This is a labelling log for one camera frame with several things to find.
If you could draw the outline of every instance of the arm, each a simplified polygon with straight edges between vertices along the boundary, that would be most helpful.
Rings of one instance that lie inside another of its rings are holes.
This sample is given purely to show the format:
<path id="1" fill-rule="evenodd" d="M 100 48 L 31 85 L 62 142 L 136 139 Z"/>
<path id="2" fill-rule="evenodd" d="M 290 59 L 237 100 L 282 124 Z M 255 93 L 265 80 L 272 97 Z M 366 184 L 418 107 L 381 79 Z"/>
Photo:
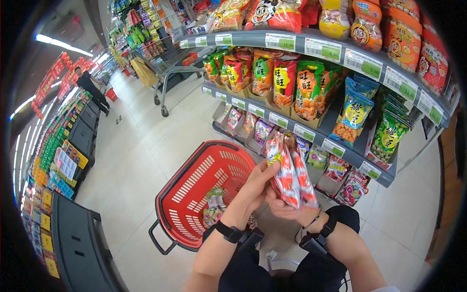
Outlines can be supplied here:
<path id="1" fill-rule="evenodd" d="M 268 189 L 266 201 L 271 204 L 271 211 L 275 216 L 296 220 L 305 227 L 310 224 L 319 212 L 319 210 L 315 209 L 297 210 L 294 207 L 287 206 L 284 201 L 276 197 L 276 193 L 272 189 Z M 318 220 L 307 228 L 307 231 L 310 233 L 321 232 L 328 220 L 329 215 L 322 212 Z M 326 249 L 334 258 L 347 267 L 354 291 L 370 292 L 387 286 L 365 242 L 353 229 L 337 222 L 334 231 L 327 239 Z"/>
<path id="2" fill-rule="evenodd" d="M 264 201 L 265 185 L 271 177 L 279 172 L 279 169 L 279 163 L 268 167 L 266 160 L 257 165 L 246 184 L 225 210 L 220 219 L 222 223 L 228 227 L 235 226 L 239 230 L 244 230 L 251 213 Z M 236 247 L 236 243 L 228 242 L 220 232 L 214 230 L 201 245 L 196 255 L 193 273 L 188 280 L 185 291 L 217 291 L 220 276 L 230 262 Z"/>

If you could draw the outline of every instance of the supermarket aisle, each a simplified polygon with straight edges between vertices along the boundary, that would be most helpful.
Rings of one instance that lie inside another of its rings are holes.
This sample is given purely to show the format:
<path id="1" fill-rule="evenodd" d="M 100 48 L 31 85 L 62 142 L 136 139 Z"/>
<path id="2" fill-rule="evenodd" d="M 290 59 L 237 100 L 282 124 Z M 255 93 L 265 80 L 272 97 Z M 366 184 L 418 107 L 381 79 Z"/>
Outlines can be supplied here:
<path id="1" fill-rule="evenodd" d="M 201 142 L 226 139 L 211 127 L 219 102 L 201 92 L 202 82 L 194 74 L 172 89 L 166 100 L 170 116 L 163 118 L 153 103 L 152 89 L 121 73 L 111 78 L 119 99 L 111 104 L 107 118 L 101 116 L 96 163 L 76 202 L 100 212 L 113 264 L 129 291 L 153 291 L 161 286 L 163 291 L 182 291 L 191 271 L 195 253 L 175 247 L 162 256 L 148 229 L 156 220 L 154 199 L 168 178 Z M 121 122 L 116 124 L 119 115 Z M 398 168 L 422 141 L 421 126 L 402 139 Z M 438 148 L 433 146 L 399 173 L 390 188 L 371 182 L 369 193 L 356 204 L 360 235 L 388 284 L 401 291 L 411 291 L 429 270 L 424 257 L 438 212 L 439 178 Z M 333 204 L 326 198 L 320 201 L 327 207 Z M 300 261 L 306 252 L 293 240 L 298 226 L 275 218 L 266 204 L 257 212 L 266 234 L 262 261 L 271 248 L 278 258 Z M 169 246 L 160 227 L 155 236 L 163 248 Z"/>

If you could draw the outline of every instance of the red shopping basket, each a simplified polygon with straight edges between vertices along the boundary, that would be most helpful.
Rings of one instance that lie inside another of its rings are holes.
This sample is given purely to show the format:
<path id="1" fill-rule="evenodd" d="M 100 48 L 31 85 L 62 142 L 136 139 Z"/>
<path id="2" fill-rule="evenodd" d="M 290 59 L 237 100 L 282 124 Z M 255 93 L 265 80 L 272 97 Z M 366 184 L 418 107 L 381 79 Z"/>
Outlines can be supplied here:
<path id="1" fill-rule="evenodd" d="M 157 220 L 149 229 L 149 236 L 157 249 L 163 255 L 176 245 L 198 251 L 206 231 L 202 223 L 206 193 L 222 187 L 228 205 L 255 165 L 251 156 L 233 143 L 217 140 L 202 143 L 156 197 Z M 166 250 L 153 234 L 159 223 L 172 240 Z"/>

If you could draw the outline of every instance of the man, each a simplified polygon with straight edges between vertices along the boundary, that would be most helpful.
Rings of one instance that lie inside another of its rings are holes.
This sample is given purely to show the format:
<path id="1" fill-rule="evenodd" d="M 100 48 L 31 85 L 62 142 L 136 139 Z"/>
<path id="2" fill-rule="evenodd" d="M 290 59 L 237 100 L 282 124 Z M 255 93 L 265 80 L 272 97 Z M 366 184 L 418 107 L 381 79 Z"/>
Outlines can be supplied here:
<path id="1" fill-rule="evenodd" d="M 83 88 L 86 91 L 89 91 L 89 93 L 92 94 L 91 100 L 99 107 L 101 111 L 106 113 L 107 117 L 109 115 L 110 105 L 107 102 L 106 97 L 100 92 L 99 89 L 96 88 L 94 83 L 92 83 L 92 81 L 99 84 L 102 84 L 103 82 L 98 81 L 87 71 L 81 72 L 81 68 L 79 67 L 76 67 L 75 73 L 79 76 L 78 80 L 76 81 L 76 84 L 78 84 L 79 87 Z"/>

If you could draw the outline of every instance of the black display stand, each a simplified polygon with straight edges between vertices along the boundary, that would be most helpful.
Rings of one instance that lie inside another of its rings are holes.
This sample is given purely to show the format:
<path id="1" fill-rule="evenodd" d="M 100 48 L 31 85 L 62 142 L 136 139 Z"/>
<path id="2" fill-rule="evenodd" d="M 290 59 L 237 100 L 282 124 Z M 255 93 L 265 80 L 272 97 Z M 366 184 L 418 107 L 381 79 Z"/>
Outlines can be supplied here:
<path id="1" fill-rule="evenodd" d="M 52 242 L 58 272 L 69 292 L 123 291 L 109 266 L 112 254 L 99 239 L 100 214 L 57 192 L 52 198 Z"/>

